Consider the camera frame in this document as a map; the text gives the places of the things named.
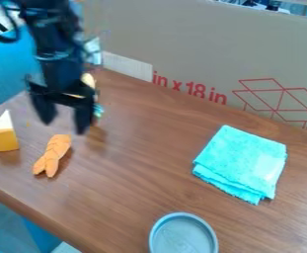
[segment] cardboard wall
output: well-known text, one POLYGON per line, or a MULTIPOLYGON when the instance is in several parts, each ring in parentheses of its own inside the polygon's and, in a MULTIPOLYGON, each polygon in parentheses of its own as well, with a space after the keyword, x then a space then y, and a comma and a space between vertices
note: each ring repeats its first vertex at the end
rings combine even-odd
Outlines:
POLYGON ((205 0, 101 3, 103 50, 152 64, 155 83, 307 127, 307 18, 205 0))

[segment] black cable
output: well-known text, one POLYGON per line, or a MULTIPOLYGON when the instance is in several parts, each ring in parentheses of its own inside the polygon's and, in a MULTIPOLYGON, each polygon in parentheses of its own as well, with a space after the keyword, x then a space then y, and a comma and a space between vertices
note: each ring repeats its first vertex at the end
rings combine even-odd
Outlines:
POLYGON ((0 7, 2 8, 5 16, 8 18, 9 22, 12 24, 13 26, 13 30, 15 32, 15 37, 14 38, 9 38, 9 37, 4 37, 0 35, 0 42, 2 43, 12 43, 12 42, 16 42, 20 39, 21 37, 21 33, 20 33, 20 29, 18 28, 15 20, 10 16, 6 6, 4 6, 1 1, 0 1, 0 7))

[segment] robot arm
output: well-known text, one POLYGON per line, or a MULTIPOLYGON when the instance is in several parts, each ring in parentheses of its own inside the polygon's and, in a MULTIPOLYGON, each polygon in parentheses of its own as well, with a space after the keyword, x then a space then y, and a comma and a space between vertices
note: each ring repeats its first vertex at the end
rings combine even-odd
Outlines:
MULTIPOLYGON (((81 81, 84 71, 83 46, 76 40, 81 32, 79 19, 69 0, 13 0, 36 44, 36 59, 46 87, 26 78, 38 116, 50 124, 56 116, 55 104, 74 108, 76 129, 83 133, 93 122, 95 89, 81 81)), ((0 42, 15 42, 19 30, 1 1, 4 13, 15 30, 13 38, 0 36, 0 42)))

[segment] blue dish towel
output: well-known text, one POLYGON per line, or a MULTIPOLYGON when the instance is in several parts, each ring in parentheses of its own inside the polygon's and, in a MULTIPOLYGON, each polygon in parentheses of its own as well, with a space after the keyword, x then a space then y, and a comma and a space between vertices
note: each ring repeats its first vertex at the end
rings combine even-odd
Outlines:
POLYGON ((286 146, 223 126, 195 159, 192 172, 222 191, 257 205, 273 199, 286 146))

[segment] red box diagram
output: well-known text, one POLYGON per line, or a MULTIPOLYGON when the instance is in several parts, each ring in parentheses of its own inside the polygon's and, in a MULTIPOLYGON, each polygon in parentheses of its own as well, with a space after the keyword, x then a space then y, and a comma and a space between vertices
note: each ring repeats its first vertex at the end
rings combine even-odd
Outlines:
POLYGON ((307 124, 307 88, 285 88, 273 78, 239 80, 243 90, 233 93, 254 110, 271 119, 307 124))

